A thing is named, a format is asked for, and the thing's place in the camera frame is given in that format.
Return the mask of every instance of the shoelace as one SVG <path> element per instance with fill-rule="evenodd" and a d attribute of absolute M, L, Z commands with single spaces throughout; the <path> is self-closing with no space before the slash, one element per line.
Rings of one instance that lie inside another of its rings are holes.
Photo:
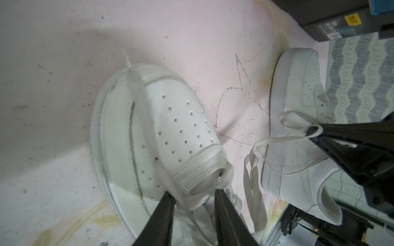
<path fill-rule="evenodd" d="M 295 113 L 299 117 L 301 117 L 303 120 L 309 122 L 307 126 L 288 126 L 284 123 L 286 117 L 291 114 Z M 289 141 L 299 141 L 301 139 L 306 139 L 306 138 L 312 138 L 319 136 L 323 132 L 323 128 L 319 124 L 311 124 L 311 122 L 318 122 L 317 119 L 311 117 L 310 115 L 300 112 L 300 111 L 295 111 L 295 110 L 290 110 L 284 112 L 281 117 L 280 117 L 280 122 L 283 126 L 291 129 L 295 129 L 296 131 L 293 132 L 293 135 L 291 136 L 283 136 L 283 137 L 271 137 L 271 138 L 266 138 L 262 139 L 254 144 L 252 149 L 250 150 L 249 155 L 247 155 L 244 159 L 244 169 L 243 169 L 243 185 L 245 189 L 245 195 L 246 195 L 246 202 L 249 208 L 249 212 L 251 214 L 254 226 L 255 226 L 255 232 L 256 232 L 256 237 L 263 237 L 263 231 L 266 226 L 266 221 L 267 221 L 267 214 L 265 210 L 265 205 L 264 201 L 262 198 L 262 194 L 260 191 L 259 187 L 259 181 L 260 179 L 258 178 L 258 163 L 261 162 L 266 162 L 270 167 L 272 167 L 272 163 L 270 163 L 266 157 L 265 154 L 261 152 L 260 147 L 265 147 L 270 144 L 276 144 L 276 143 L 281 143 L 281 142 L 289 142 Z M 306 132 L 310 127 L 317 127 L 317 130 L 311 134 L 306 136 Z M 302 172 L 303 170 L 309 168 L 310 166 L 314 164 L 318 164 L 328 157 L 324 158 L 318 158 L 311 162 L 308 166 L 306 166 L 303 169 L 297 170 L 296 172 L 291 172 L 288 173 L 290 174 L 297 174 Z M 248 173 L 247 170 L 247 164 L 250 163 L 250 174 Z M 275 168 L 271 168 L 273 172 L 276 172 L 278 174 L 283 174 L 275 170 Z"/>
<path fill-rule="evenodd" d="M 202 206 L 205 203 L 212 203 L 213 204 L 213 199 L 210 199 L 207 194 L 196 194 L 194 196 L 190 197 L 185 197 L 182 188 L 177 184 L 167 169 L 165 168 L 164 164 L 162 163 L 160 159 L 160 154 L 158 151 L 158 146 L 157 146 L 157 141 L 154 135 L 154 122 L 153 122 L 153 117 L 152 117 L 152 108 L 150 104 L 150 100 L 147 95 L 147 90 L 145 87 L 145 84 L 142 80 L 142 78 L 139 76 L 138 72 L 136 72 L 132 66 L 131 63 L 126 56 L 126 63 L 127 66 L 129 67 L 129 70 L 127 72 L 127 81 L 129 82 L 129 88 L 130 91 L 132 92 L 133 99 L 135 102 L 135 109 L 139 111 L 139 116 L 141 117 L 143 124 L 143 132 L 145 134 L 145 138 L 147 141 L 147 145 L 150 147 L 150 150 L 152 153 L 155 153 L 155 156 L 157 158 L 155 161 L 155 169 L 158 177 L 160 178 L 160 181 L 162 182 L 163 186 L 169 191 L 169 193 L 174 197 L 174 199 L 177 201 L 177 206 L 179 206 L 186 214 L 186 216 L 190 219 L 192 224 L 194 225 L 195 229 L 199 232 L 194 233 L 194 230 L 192 232 L 193 240 L 196 244 L 204 245 L 204 242 L 201 242 L 199 240 L 199 236 L 201 235 L 203 239 L 211 244 L 215 245 L 215 240 L 216 238 L 209 238 L 207 234 L 209 232 L 215 231 L 212 222 L 207 221 L 206 218 L 203 218 L 204 221 L 204 226 L 207 227 L 206 231 L 204 232 L 201 229 L 201 226 L 197 223 L 195 217 L 191 213 L 191 208 L 196 209 L 200 206 Z M 232 181 L 232 176 L 233 176 L 233 167 L 231 164 L 228 165 L 228 168 L 226 168 L 221 177 L 219 178 L 218 182 L 220 184 L 218 185 L 218 188 L 224 189 L 227 191 L 227 194 L 229 196 L 229 199 L 233 204 L 237 203 L 236 200 L 239 198 L 235 194 L 229 194 L 228 190 L 226 188 L 231 186 L 231 181 Z M 238 206 L 236 207 L 236 210 L 240 213 L 241 207 Z"/>

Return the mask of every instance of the gray rug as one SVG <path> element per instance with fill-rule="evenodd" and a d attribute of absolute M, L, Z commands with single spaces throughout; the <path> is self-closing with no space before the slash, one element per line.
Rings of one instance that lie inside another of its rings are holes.
<path fill-rule="evenodd" d="M 326 91 L 336 124 L 376 122 L 394 111 L 394 39 L 377 33 L 330 42 Z M 367 205 L 362 186 L 344 171 L 326 182 L 329 194 L 382 222 L 386 214 Z"/>

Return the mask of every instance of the stain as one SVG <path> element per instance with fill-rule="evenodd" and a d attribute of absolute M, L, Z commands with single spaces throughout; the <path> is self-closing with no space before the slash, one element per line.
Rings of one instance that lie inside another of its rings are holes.
<path fill-rule="evenodd" d="M 263 87 L 263 89 L 271 88 L 276 63 L 278 62 L 281 54 L 287 49 L 289 49 L 289 43 L 286 36 L 283 33 L 278 33 L 275 37 L 275 42 L 272 48 L 271 68 L 258 80 L 259 84 Z"/>
<path fill-rule="evenodd" d="M 38 235 L 32 246 L 49 246 L 52 239 L 51 229 L 44 230 Z"/>
<path fill-rule="evenodd" d="M 116 215 L 104 215 L 91 221 L 101 228 L 109 228 L 121 223 L 121 220 Z"/>
<path fill-rule="evenodd" d="M 17 109 L 24 109 L 24 108 L 27 108 L 27 107 L 28 107 L 28 105 L 24 105 L 24 106 L 15 106 L 14 109 L 15 109 L 15 110 L 17 110 Z"/>
<path fill-rule="evenodd" d="M 94 216 L 107 206 L 108 202 L 106 199 L 101 201 L 99 204 L 93 206 L 89 211 L 83 214 L 74 224 L 72 224 L 70 228 L 68 228 L 68 230 L 52 244 L 52 246 L 67 245 L 69 240 L 73 237 L 74 233 L 80 230 L 84 224 L 89 222 L 92 216 Z M 51 230 L 47 229 L 38 236 L 37 240 L 32 244 L 32 246 L 49 246 L 51 243 L 51 237 Z"/>

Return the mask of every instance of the blue object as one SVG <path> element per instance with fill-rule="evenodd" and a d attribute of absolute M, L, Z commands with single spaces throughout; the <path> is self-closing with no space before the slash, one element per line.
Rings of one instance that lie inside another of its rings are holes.
<path fill-rule="evenodd" d="M 372 4 L 372 14 L 378 15 L 394 10 L 393 0 L 371 0 Z"/>

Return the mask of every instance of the midsole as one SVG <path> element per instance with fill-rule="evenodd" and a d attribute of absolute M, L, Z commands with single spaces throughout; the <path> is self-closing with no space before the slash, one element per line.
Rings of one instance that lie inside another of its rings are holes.
<path fill-rule="evenodd" d="M 293 56 L 298 50 L 299 49 L 294 48 L 285 51 L 280 56 L 276 65 L 269 98 L 269 137 L 285 135 L 284 126 L 280 123 L 280 116 L 284 112 L 285 108 L 286 87 Z M 267 161 L 273 163 L 273 158 L 275 158 L 275 162 L 281 163 L 282 165 L 280 170 L 276 170 L 277 172 L 282 172 L 284 168 L 286 153 L 286 150 L 284 149 L 285 147 L 285 144 L 277 144 L 275 148 L 271 145 L 267 146 Z M 282 175 L 277 172 L 273 171 L 268 163 L 264 162 L 261 183 L 264 190 L 278 198 L 281 198 Z"/>

